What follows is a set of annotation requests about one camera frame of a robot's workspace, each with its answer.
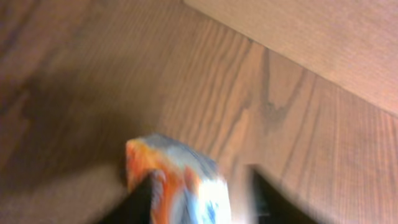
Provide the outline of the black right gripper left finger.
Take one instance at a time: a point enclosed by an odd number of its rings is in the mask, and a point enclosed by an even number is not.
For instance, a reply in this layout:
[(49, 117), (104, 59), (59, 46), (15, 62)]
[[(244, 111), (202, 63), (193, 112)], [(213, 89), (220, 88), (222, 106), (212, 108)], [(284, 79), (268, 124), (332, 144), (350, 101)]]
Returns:
[(153, 193), (153, 171), (146, 174), (139, 185), (124, 199), (103, 215), (96, 224), (150, 224)]

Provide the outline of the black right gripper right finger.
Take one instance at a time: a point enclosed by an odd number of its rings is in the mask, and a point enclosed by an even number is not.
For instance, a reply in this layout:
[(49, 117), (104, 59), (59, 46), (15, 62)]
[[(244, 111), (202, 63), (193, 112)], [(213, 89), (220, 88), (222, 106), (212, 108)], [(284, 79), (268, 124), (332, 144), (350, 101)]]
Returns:
[(251, 188), (256, 220), (260, 224), (316, 224), (317, 222), (285, 198), (256, 166), (251, 166)]

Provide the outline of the yellow snack bag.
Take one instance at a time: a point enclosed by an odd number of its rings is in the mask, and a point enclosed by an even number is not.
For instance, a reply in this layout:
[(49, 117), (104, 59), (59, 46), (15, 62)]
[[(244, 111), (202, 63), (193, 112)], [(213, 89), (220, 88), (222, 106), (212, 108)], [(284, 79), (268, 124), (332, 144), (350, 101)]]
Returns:
[(151, 223), (231, 222), (227, 181), (202, 153), (160, 134), (128, 140), (128, 189), (146, 176), (152, 180)]

